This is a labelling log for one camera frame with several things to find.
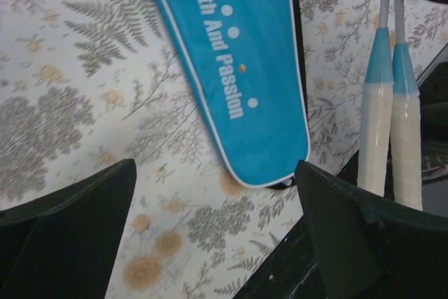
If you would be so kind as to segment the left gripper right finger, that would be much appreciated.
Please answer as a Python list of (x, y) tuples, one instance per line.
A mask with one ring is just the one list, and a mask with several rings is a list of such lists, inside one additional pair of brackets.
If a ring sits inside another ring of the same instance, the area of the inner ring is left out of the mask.
[(447, 219), (295, 169), (302, 218), (241, 288), (243, 298), (446, 298)]

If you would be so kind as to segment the blue racket bag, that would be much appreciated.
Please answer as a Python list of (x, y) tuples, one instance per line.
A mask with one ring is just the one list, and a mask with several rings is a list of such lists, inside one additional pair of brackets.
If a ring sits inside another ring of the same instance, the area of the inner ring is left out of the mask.
[(209, 133), (249, 188), (309, 157), (298, 0), (156, 0)]

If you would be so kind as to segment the blue badminton racket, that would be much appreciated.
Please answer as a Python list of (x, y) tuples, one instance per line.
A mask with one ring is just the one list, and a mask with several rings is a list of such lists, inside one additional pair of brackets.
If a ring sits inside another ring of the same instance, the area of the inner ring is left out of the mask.
[(380, 0), (379, 26), (367, 65), (361, 106), (357, 186), (384, 195), (393, 103), (388, 18), (390, 0)]
[(405, 40), (404, 0), (394, 0), (395, 47), (393, 50), (393, 106), (391, 157), (394, 200), (422, 210), (421, 110), (419, 89)]

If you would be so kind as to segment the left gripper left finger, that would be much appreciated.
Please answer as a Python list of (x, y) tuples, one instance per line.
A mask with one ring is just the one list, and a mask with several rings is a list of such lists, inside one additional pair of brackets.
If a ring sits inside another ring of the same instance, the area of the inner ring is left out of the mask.
[(1, 212), (2, 298), (104, 298), (137, 179), (125, 159)]

